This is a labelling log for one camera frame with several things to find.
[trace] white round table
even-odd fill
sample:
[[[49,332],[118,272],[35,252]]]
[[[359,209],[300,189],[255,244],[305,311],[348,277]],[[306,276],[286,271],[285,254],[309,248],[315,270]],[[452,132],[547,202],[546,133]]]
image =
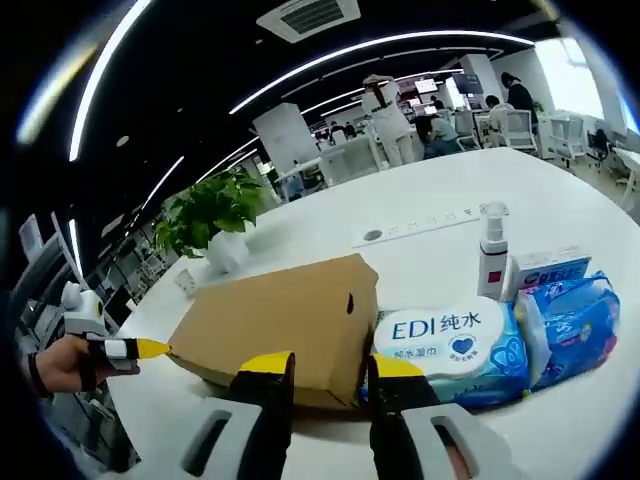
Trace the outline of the white round table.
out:
[[[511,215],[511,253],[573,244],[592,254],[621,300],[619,338],[597,370],[480,418],[509,443],[533,479],[582,478],[604,455],[633,407],[640,373],[640,228],[582,180],[534,157],[491,149],[440,157],[376,173],[272,210],[247,234],[242,271],[208,278],[205,260],[180,259],[151,288],[121,329],[128,337],[167,341],[191,305],[173,283],[188,267],[197,281],[227,281],[354,252],[372,225],[411,221],[502,200]],[[379,274],[384,306],[435,306],[475,294],[479,222],[355,249]],[[122,423],[143,461],[171,422],[212,387],[168,358],[141,362],[136,377],[109,379]],[[374,479],[369,425],[340,419],[298,420],[283,478]]]

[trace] white flower pot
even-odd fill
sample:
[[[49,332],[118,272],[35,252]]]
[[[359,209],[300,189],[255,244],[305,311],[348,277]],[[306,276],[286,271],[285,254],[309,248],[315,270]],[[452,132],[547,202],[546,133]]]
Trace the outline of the white flower pot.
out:
[[[203,252],[214,271],[231,273],[249,258],[249,249],[239,233],[218,232]]]

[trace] human hand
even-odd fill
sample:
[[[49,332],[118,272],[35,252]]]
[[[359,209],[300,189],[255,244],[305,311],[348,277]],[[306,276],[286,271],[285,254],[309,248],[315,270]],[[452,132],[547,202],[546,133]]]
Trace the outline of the human hand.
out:
[[[35,362],[42,383],[51,393],[80,392],[80,362],[89,358],[89,344],[83,338],[65,335],[56,340],[44,352],[36,355]],[[116,375],[137,375],[140,368],[116,370],[111,364],[94,364],[96,385],[100,385],[107,377]]]

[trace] air conditioning vent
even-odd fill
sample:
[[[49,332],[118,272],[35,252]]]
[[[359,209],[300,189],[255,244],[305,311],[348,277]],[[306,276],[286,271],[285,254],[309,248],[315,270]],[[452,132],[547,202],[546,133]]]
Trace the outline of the air conditioning vent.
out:
[[[292,0],[260,17],[258,25],[290,43],[360,18],[357,0]]]

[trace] pump bottle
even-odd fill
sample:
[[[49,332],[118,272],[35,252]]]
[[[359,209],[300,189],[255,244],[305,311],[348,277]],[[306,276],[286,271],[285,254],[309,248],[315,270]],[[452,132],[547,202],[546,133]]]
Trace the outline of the pump bottle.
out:
[[[489,203],[480,209],[485,221],[485,231],[480,239],[478,295],[496,301],[499,301],[502,295],[507,268],[508,244],[502,229],[502,219],[506,211],[507,207],[502,202]]]

